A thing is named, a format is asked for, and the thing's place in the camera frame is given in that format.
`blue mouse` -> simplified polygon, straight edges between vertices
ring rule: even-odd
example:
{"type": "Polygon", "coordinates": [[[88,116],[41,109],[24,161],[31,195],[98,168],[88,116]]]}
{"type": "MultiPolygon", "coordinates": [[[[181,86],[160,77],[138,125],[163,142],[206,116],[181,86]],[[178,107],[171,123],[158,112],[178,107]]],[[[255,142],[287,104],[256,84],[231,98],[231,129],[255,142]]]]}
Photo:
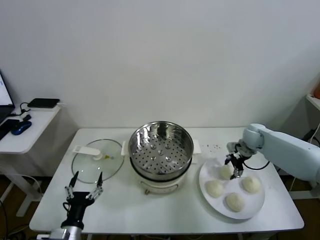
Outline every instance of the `blue mouse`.
{"type": "Polygon", "coordinates": [[[18,122],[12,129],[11,129],[11,133],[13,135],[20,135],[22,134],[25,130],[27,130],[28,128],[30,128],[30,126],[32,125],[32,122],[30,121],[21,121],[18,122]]]}

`white table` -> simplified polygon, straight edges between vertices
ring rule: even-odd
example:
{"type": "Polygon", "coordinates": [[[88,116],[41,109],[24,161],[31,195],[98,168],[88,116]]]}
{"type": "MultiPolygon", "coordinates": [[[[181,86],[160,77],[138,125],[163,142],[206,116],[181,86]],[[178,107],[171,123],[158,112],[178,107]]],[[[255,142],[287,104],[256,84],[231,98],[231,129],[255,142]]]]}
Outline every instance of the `white table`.
{"type": "MultiPolygon", "coordinates": [[[[188,170],[185,185],[167,195],[145,195],[126,158],[119,172],[103,183],[102,195],[86,209],[83,232],[131,235],[229,234],[275,233],[303,228],[304,221],[272,164],[258,173],[265,188],[265,203],[260,212],[249,220],[234,220],[221,215],[202,196],[198,187],[201,165],[213,157],[225,155],[226,144],[240,139],[243,129],[187,128],[192,138],[199,141],[202,153],[197,155],[198,164],[192,164],[188,170]]],[[[66,219],[66,211],[62,207],[66,200],[64,186],[69,184],[73,176],[71,163],[75,145],[86,145],[97,139],[113,139],[122,143],[129,139],[134,130],[80,129],[54,174],[29,227],[34,231],[50,231],[59,228],[66,219]]],[[[258,153],[247,164],[261,167],[266,162],[258,153]]],[[[93,184],[79,181],[75,185],[75,191],[91,191],[93,188],[93,184]]]]}
{"type": "MultiPolygon", "coordinates": [[[[25,154],[27,153],[44,130],[47,128],[49,123],[59,112],[60,107],[56,106],[53,109],[41,109],[39,111],[29,111],[31,115],[30,121],[32,125],[21,135],[13,135],[10,132],[0,140],[0,154],[25,154]]],[[[19,113],[20,109],[16,108],[14,112],[19,113]]],[[[8,119],[20,119],[20,117],[8,117],[8,119]]],[[[28,157],[30,163],[34,166],[38,166],[31,157],[28,157]]],[[[0,163],[0,171],[11,180],[11,184],[7,187],[4,194],[1,196],[1,201],[3,201],[7,194],[12,189],[13,185],[17,185],[22,191],[24,191],[27,196],[23,201],[20,209],[17,212],[17,217],[22,217],[25,215],[31,202],[40,201],[41,195],[37,192],[37,185],[30,185],[19,173],[11,166],[9,160],[2,160],[0,163]]]]}

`pot lid handle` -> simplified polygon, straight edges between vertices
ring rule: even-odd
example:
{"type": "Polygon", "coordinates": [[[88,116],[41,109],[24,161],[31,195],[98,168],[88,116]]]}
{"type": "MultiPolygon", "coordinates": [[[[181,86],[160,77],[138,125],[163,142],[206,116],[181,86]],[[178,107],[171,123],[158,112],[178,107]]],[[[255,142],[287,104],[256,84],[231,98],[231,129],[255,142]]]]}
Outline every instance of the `pot lid handle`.
{"type": "Polygon", "coordinates": [[[87,146],[79,146],[76,145],[72,152],[77,153],[77,154],[86,154],[86,155],[92,155],[93,160],[100,160],[103,156],[102,153],[99,149],[92,148],[92,147],[87,147],[87,146]]]}

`table leg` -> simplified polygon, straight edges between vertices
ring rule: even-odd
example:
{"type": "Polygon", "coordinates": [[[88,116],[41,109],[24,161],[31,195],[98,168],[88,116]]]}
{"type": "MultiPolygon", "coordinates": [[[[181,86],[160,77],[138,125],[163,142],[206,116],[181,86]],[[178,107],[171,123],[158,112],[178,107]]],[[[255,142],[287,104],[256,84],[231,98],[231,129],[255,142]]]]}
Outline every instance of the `table leg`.
{"type": "Polygon", "coordinates": [[[42,195],[37,191],[38,185],[36,183],[33,184],[34,186],[29,184],[11,165],[1,165],[0,170],[11,182],[17,185],[18,188],[20,188],[26,194],[21,207],[16,213],[17,217],[23,217],[30,203],[39,202],[42,198],[42,195]]]}
{"type": "Polygon", "coordinates": [[[289,194],[293,200],[320,199],[320,184],[317,184],[310,191],[290,191],[289,194]]]}
{"type": "MultiPolygon", "coordinates": [[[[38,184],[34,183],[32,186],[33,186],[34,189],[38,189],[38,184]]],[[[41,198],[42,198],[41,195],[38,198],[34,198],[32,195],[27,194],[25,199],[23,200],[19,210],[16,212],[16,216],[17,217],[23,217],[26,214],[30,204],[32,202],[40,202],[41,198]]]]}
{"type": "Polygon", "coordinates": [[[45,170],[43,170],[37,163],[34,161],[34,159],[28,154],[25,153],[24,157],[29,161],[29,163],[42,175],[42,176],[49,176],[45,170]]]}
{"type": "Polygon", "coordinates": [[[268,240],[269,238],[271,238],[276,233],[277,232],[275,232],[275,231],[254,233],[247,240],[268,240]]]}
{"type": "Polygon", "coordinates": [[[14,183],[10,182],[9,186],[6,188],[4,193],[1,195],[0,200],[1,202],[4,202],[8,194],[10,193],[11,189],[14,187],[14,183]]]}
{"type": "Polygon", "coordinates": [[[244,240],[244,236],[242,236],[242,233],[238,233],[238,240],[244,240]]]}

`power cord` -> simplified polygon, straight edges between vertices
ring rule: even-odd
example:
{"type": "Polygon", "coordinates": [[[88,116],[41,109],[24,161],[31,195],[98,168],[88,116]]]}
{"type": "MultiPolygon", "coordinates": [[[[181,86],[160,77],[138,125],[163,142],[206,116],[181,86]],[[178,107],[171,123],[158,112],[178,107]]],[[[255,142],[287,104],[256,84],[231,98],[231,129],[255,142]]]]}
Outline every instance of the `power cord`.
{"type": "Polygon", "coordinates": [[[196,238],[191,238],[191,237],[188,237],[189,240],[199,240],[203,237],[204,235],[201,235],[199,237],[196,237],[196,238]]]}
{"type": "MultiPolygon", "coordinates": [[[[319,122],[318,126],[316,127],[316,129],[309,131],[305,136],[303,136],[302,140],[303,140],[303,141],[306,141],[306,142],[308,142],[308,143],[311,143],[312,140],[314,139],[314,140],[316,140],[316,142],[317,142],[317,143],[319,144],[319,146],[320,146],[319,140],[315,137],[315,135],[317,134],[319,128],[320,128],[320,122],[319,122]]],[[[294,187],[295,181],[296,181],[296,178],[293,179],[293,181],[292,181],[292,183],[291,183],[291,186],[290,186],[290,188],[289,188],[289,192],[291,192],[292,188],[294,187]]]]}
{"type": "Polygon", "coordinates": [[[265,169],[268,165],[269,165],[269,161],[266,163],[266,165],[264,165],[263,167],[260,167],[260,168],[253,168],[253,167],[250,167],[250,166],[248,166],[247,164],[245,164],[244,162],[243,162],[243,165],[245,165],[245,167],[246,168],[248,168],[248,169],[251,169],[251,170],[262,170],[262,169],[265,169]]]}
{"type": "Polygon", "coordinates": [[[26,110],[26,109],[22,108],[22,105],[23,105],[23,104],[28,104],[28,102],[22,102],[22,103],[20,104],[20,114],[18,114],[18,113],[11,113],[11,114],[9,114],[8,116],[9,116],[9,117],[17,117],[17,116],[21,116],[22,114],[24,114],[24,113],[26,113],[26,112],[29,112],[30,109],[26,110]]]}
{"type": "Polygon", "coordinates": [[[34,180],[34,182],[37,184],[38,188],[39,188],[39,192],[41,195],[43,195],[43,192],[41,190],[41,186],[40,186],[40,183],[32,176],[28,176],[28,175],[24,175],[24,174],[19,174],[19,173],[6,173],[5,175],[10,175],[10,176],[22,176],[22,177],[26,177],[26,178],[29,178],[29,179],[32,179],[34,180]]]}
{"type": "Polygon", "coordinates": [[[66,210],[66,215],[68,216],[69,210],[70,210],[70,204],[65,201],[64,203],[62,203],[62,206],[63,206],[64,210],[66,210]]]}
{"type": "Polygon", "coordinates": [[[26,240],[26,234],[24,231],[19,231],[15,234],[11,234],[8,237],[10,237],[11,240],[26,240]]]}
{"type": "Polygon", "coordinates": [[[146,236],[147,238],[150,238],[150,239],[157,239],[157,240],[168,240],[169,238],[162,238],[162,237],[157,237],[157,236],[149,236],[149,235],[144,235],[146,236]]]}
{"type": "Polygon", "coordinates": [[[9,236],[12,236],[12,235],[15,235],[15,234],[18,234],[18,233],[22,232],[23,230],[27,229],[28,227],[29,227],[29,223],[25,223],[25,224],[18,225],[18,226],[16,226],[16,227],[12,228],[12,229],[9,231],[8,237],[9,237],[9,236]]]}
{"type": "Polygon", "coordinates": [[[5,237],[4,240],[6,240],[8,238],[8,216],[7,216],[7,212],[5,209],[5,205],[4,203],[0,200],[0,204],[3,208],[3,212],[4,212],[4,218],[5,218],[5,237]]]}

